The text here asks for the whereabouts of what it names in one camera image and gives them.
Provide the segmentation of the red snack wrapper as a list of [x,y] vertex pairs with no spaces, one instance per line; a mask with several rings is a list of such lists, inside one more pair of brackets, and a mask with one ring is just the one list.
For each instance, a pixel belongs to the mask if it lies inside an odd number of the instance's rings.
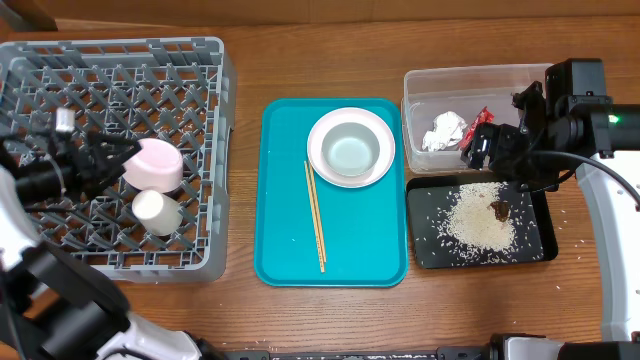
[[465,133],[464,137],[458,143],[458,148],[460,150],[464,150],[473,140],[474,133],[476,128],[484,123],[492,123],[495,116],[488,110],[487,107],[484,107],[476,116],[475,120],[469,127],[468,131]]

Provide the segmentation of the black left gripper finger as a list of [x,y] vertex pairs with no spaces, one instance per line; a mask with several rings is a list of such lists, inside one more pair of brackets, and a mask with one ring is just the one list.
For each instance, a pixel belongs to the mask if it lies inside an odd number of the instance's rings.
[[101,193],[111,187],[125,172],[123,163],[116,159],[108,159],[97,166],[94,175],[94,191]]
[[142,149],[138,141],[120,135],[90,132],[87,140],[96,160],[128,160]]

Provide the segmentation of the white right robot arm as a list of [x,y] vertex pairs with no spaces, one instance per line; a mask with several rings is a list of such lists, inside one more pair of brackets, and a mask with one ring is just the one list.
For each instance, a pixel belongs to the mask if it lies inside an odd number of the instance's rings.
[[480,124],[461,150],[528,191],[556,190],[574,176],[586,200],[601,272],[599,342],[496,334],[485,359],[636,359],[639,356],[639,107],[608,96],[599,59],[548,67],[512,97],[517,126]]

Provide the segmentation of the cream white cup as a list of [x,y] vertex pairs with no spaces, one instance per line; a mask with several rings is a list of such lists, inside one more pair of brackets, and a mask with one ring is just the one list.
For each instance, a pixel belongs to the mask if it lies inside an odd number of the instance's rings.
[[155,236],[170,235],[180,227],[183,216],[179,210],[175,200],[155,190],[141,191],[132,202],[134,216]]

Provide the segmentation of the white tissue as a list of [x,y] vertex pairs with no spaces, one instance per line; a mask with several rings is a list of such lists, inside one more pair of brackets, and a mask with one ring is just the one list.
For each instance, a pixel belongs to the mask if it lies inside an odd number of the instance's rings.
[[442,113],[433,120],[433,129],[423,136],[422,149],[434,152],[456,146],[462,140],[466,128],[466,121],[457,113]]

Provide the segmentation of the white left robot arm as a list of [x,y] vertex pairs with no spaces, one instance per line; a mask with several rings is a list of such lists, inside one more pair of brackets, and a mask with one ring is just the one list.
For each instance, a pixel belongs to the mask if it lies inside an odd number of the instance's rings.
[[21,166],[1,151],[1,341],[22,359],[220,359],[208,342],[133,313],[119,287],[92,266],[41,240],[32,214],[45,201],[93,199],[141,149],[126,137],[89,132],[74,140],[73,111],[60,108],[42,157]]

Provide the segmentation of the grey-white bowl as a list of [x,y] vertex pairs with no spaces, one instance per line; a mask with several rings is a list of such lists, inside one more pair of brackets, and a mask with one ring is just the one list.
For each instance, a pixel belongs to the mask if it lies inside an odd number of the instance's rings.
[[368,172],[377,162],[380,144],[367,126],[346,122],[332,127],[321,147],[327,165],[337,174],[356,177]]

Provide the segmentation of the small pink-white bowl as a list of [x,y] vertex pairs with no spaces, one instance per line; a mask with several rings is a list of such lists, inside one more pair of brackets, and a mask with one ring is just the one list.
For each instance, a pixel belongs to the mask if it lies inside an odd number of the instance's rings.
[[138,190],[176,190],[183,179],[183,158],[178,148],[156,138],[138,143],[141,150],[124,163],[124,180]]

